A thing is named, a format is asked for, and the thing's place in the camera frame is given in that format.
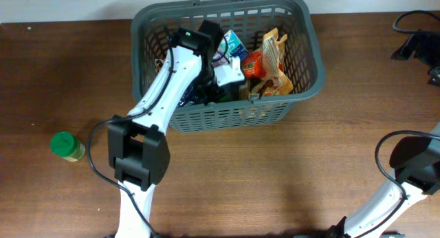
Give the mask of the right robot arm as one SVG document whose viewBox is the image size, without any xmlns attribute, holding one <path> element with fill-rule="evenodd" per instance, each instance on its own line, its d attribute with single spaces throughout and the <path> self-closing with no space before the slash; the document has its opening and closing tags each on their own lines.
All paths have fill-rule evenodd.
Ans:
<svg viewBox="0 0 440 238">
<path fill-rule="evenodd" d="M 380 149 L 388 139 L 401 136 L 395 145 L 386 172 Z M 439 127 L 432 133 L 400 130 L 386 134 L 375 148 L 375 163 L 386 181 L 363 207 L 336 226 L 327 237 L 381 237 L 408 208 L 439 191 Z"/>
</svg>

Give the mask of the orange white food pouch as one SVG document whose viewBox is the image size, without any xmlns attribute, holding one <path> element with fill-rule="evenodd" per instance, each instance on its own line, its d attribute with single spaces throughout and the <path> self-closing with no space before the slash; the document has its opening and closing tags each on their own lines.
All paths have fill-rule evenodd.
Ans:
<svg viewBox="0 0 440 238">
<path fill-rule="evenodd" d="M 263 53 L 263 66 L 266 71 L 266 78 L 247 78 L 249 86 L 248 99 L 284 96 L 293 91 L 293 83 L 283 71 L 287 39 L 288 36 L 286 34 L 279 37 L 277 28 L 263 35 L 262 46 L 255 51 L 262 51 Z"/>
</svg>

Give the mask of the orange spaghetti packet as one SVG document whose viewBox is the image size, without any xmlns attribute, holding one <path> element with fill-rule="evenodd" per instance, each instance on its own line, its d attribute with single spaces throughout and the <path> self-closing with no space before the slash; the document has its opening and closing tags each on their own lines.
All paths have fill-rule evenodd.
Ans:
<svg viewBox="0 0 440 238">
<path fill-rule="evenodd" d="M 263 66 L 262 51 L 251 52 L 242 62 L 242 72 L 248 79 L 252 78 L 266 78 L 266 71 Z"/>
</svg>

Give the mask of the grey plastic basket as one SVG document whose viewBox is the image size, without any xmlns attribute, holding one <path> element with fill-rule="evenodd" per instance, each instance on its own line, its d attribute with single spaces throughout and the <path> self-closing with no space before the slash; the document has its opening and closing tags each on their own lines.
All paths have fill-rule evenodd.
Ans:
<svg viewBox="0 0 440 238">
<path fill-rule="evenodd" d="M 154 62 L 164 58 L 167 38 L 178 28 L 196 30 L 203 20 L 233 30 L 248 51 L 277 28 L 286 35 L 283 72 L 292 81 L 289 95 L 192 105 L 175 110 L 170 125 L 181 133 L 278 122 L 299 101 L 316 95 L 325 83 L 325 67 L 303 0 L 189 0 L 156 3 L 140 10 L 131 23 L 132 94 L 139 102 L 153 82 Z"/>
</svg>

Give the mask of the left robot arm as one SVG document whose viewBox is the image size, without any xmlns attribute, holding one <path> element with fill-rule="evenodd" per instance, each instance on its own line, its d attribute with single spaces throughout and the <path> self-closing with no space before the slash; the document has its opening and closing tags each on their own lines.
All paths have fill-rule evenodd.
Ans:
<svg viewBox="0 0 440 238">
<path fill-rule="evenodd" d="M 224 33 L 218 23 L 203 21 L 196 31 L 178 29 L 170 38 L 165 61 L 141 101 L 125 118 L 108 126 L 109 165 L 121 190 L 116 237 L 158 237 L 149 224 L 155 187 L 170 162 L 168 124 L 189 93 L 202 103 L 219 102 L 226 85 L 242 82 L 239 58 L 212 66 Z"/>
</svg>

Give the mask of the blue box package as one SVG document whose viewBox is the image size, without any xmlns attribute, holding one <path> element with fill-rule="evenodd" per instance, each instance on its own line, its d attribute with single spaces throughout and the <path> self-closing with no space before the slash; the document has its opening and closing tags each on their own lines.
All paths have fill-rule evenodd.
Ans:
<svg viewBox="0 0 440 238">
<path fill-rule="evenodd" d="M 247 49 L 244 47 L 238 36 L 232 31 L 228 30 L 222 38 L 216 53 L 211 61 L 212 68 L 222 64 L 229 64 L 232 57 L 238 56 L 242 61 L 249 55 Z M 180 101 L 178 107 L 185 107 L 191 105 L 198 105 L 194 103 L 195 92 L 197 89 L 194 83 L 186 89 Z"/>
</svg>

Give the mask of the brown white snack bag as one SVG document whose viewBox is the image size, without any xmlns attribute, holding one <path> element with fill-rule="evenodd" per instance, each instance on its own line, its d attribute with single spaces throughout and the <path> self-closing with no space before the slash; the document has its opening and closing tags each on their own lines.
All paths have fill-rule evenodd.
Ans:
<svg viewBox="0 0 440 238">
<path fill-rule="evenodd" d="M 154 69 L 155 69 L 155 73 L 156 74 L 159 74 L 159 72 L 161 71 L 164 63 L 165 63 L 165 60 L 162 59 L 162 58 L 155 59 L 155 61 L 154 61 L 154 64 L 155 64 Z"/>
</svg>

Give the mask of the green lid jar green contents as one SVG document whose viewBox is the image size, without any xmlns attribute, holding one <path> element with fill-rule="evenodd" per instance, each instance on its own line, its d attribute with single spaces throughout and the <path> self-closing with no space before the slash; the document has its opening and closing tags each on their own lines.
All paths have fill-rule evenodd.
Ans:
<svg viewBox="0 0 440 238">
<path fill-rule="evenodd" d="M 50 140 L 49 148 L 52 153 L 68 162 L 77 162 L 85 154 L 84 144 L 66 131 L 56 133 Z"/>
</svg>

